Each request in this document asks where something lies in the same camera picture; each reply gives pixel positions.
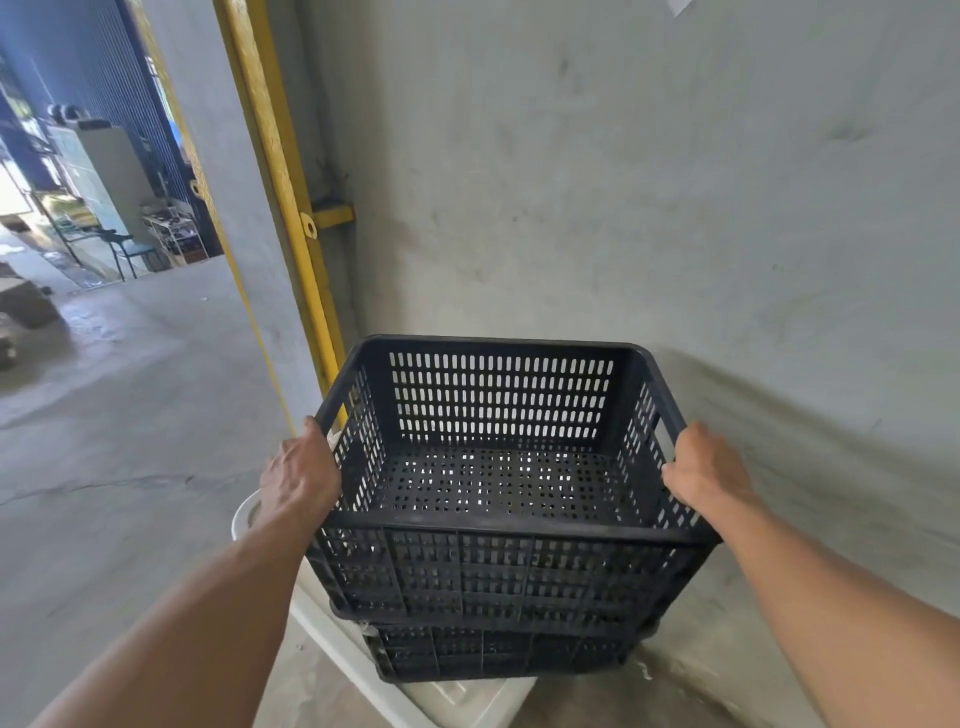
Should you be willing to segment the black perforated plastic crate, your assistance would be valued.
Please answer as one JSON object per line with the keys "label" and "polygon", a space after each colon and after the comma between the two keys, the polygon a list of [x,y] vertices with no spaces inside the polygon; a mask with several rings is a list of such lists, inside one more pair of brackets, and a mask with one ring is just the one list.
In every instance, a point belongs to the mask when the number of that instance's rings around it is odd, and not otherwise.
{"label": "black perforated plastic crate", "polygon": [[658,622],[631,637],[579,637],[447,626],[368,625],[366,649],[387,683],[579,675],[623,666]]}
{"label": "black perforated plastic crate", "polygon": [[630,634],[722,541],[666,489],[686,422],[638,345],[374,335],[317,419],[342,495],[307,559],[345,620]]}

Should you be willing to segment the white plastic tub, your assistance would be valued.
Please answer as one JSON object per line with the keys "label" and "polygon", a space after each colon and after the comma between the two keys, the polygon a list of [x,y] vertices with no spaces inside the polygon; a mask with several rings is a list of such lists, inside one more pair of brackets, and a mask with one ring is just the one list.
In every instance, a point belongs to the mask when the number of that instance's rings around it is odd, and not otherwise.
{"label": "white plastic tub", "polygon": [[394,685],[302,561],[254,728],[509,728],[534,677]]}

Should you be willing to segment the person's left hand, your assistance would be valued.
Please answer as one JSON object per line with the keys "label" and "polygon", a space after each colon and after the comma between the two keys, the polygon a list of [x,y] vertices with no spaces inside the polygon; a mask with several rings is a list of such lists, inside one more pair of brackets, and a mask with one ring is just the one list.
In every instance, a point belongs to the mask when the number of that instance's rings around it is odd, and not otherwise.
{"label": "person's left hand", "polygon": [[258,520],[312,534],[340,500],[342,478],[330,443],[328,450],[305,446],[303,432],[282,441],[262,472]]}

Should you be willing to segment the yellow metal post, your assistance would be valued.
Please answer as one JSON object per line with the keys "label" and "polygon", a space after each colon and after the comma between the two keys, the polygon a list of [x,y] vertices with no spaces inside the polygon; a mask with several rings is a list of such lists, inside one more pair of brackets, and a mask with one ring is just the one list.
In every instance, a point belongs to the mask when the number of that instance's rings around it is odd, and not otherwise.
{"label": "yellow metal post", "polygon": [[215,0],[224,45],[253,136],[280,261],[277,293],[254,315],[291,428],[313,414],[346,360],[323,243],[355,220],[337,197],[321,134],[319,92],[306,64],[297,0]]}

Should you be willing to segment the person's right hand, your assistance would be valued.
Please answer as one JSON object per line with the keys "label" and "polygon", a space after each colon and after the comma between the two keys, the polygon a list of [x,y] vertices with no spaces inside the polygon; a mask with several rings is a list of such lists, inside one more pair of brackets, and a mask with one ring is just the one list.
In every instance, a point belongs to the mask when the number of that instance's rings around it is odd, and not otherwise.
{"label": "person's right hand", "polygon": [[739,453],[712,430],[710,460],[707,464],[676,466],[674,461],[675,457],[662,468],[664,485],[672,496],[694,509],[709,523],[723,518],[737,505],[757,505],[761,502]]}

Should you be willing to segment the person's left forearm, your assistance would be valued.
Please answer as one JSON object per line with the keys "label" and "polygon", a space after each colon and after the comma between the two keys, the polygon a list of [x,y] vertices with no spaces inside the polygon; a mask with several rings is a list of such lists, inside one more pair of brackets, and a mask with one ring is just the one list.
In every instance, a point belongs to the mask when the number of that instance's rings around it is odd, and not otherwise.
{"label": "person's left forearm", "polygon": [[163,596],[29,728],[253,728],[300,564],[325,517],[262,510]]}

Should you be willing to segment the person's right forearm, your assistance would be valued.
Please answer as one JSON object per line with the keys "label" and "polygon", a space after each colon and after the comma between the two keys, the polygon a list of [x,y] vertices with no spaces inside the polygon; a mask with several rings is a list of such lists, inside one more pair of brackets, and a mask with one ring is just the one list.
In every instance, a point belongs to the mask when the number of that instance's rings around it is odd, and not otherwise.
{"label": "person's right forearm", "polygon": [[754,496],[698,507],[827,728],[960,728],[960,617],[811,540]]}

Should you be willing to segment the grey metal cabinet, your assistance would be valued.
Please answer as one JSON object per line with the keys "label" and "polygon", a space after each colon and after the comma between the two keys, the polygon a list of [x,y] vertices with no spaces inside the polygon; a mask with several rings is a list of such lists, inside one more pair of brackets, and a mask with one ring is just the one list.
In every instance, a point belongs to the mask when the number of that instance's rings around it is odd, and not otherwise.
{"label": "grey metal cabinet", "polygon": [[150,244],[143,207],[157,200],[126,130],[46,127],[68,179],[103,229]]}

